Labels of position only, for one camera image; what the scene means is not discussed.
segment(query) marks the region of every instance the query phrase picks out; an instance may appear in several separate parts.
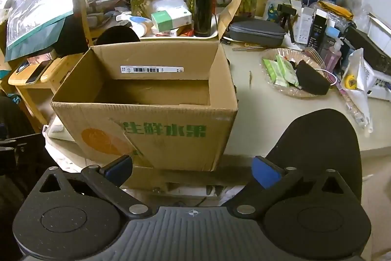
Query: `black thermos bottle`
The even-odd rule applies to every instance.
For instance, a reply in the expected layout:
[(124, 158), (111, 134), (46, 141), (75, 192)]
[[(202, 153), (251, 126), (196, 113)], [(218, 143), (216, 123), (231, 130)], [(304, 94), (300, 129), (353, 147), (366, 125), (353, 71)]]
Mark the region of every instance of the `black thermos bottle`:
[(214, 0), (195, 0), (194, 35), (197, 37), (210, 37), (213, 2)]

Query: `yellow cloth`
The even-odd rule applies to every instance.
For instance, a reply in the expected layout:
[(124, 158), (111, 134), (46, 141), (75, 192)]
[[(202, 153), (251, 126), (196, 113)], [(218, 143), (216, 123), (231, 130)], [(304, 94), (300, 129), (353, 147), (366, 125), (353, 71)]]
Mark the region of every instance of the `yellow cloth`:
[(321, 0), (318, 3), (323, 9), (328, 10), (328, 11), (332, 11), (333, 13), (335, 13), (338, 16), (344, 17), (347, 20), (353, 19), (353, 14), (349, 10), (347, 10), (346, 8), (331, 4), (329, 2), (324, 2)]

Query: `metal screw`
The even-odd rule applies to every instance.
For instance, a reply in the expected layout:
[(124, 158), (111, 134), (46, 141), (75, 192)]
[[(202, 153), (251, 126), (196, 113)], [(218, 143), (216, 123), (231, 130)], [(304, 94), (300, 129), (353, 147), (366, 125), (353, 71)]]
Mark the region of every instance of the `metal screw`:
[(135, 215), (141, 215), (148, 211), (148, 206), (145, 206), (144, 204), (134, 204), (129, 207), (129, 211)]
[(236, 208), (236, 210), (242, 215), (250, 215), (255, 212), (255, 208), (249, 204), (241, 204)]

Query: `pink soap bottle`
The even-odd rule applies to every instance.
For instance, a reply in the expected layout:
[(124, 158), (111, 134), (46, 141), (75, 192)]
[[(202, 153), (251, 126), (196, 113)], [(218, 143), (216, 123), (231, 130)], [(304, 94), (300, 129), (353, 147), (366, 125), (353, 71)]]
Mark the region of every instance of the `pink soap bottle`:
[(326, 64), (326, 70), (329, 72), (333, 72), (334, 68), (336, 67), (338, 60), (341, 58), (341, 47), (343, 45), (343, 42), (341, 39), (337, 38), (336, 43), (334, 46), (330, 47), (330, 49), (326, 53), (325, 57), (325, 64)]

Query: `orange fruit logo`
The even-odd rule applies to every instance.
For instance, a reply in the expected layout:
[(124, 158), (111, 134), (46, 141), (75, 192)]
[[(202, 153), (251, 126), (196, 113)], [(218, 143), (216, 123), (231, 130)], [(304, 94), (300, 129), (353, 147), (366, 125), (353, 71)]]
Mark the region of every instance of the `orange fruit logo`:
[(99, 129), (85, 129), (81, 132), (81, 138), (95, 151), (108, 155), (122, 156), (132, 150), (129, 143)]

